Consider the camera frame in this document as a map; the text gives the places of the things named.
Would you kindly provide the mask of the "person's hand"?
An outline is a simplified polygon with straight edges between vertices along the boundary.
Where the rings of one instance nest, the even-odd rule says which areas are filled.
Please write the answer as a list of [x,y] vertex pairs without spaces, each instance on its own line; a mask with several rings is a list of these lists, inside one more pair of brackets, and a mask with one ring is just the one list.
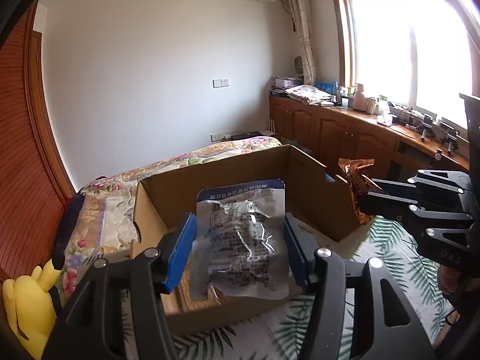
[[439,266],[437,281],[438,287],[444,295],[452,295],[462,292],[465,289],[465,284],[461,279],[461,273],[450,267]]

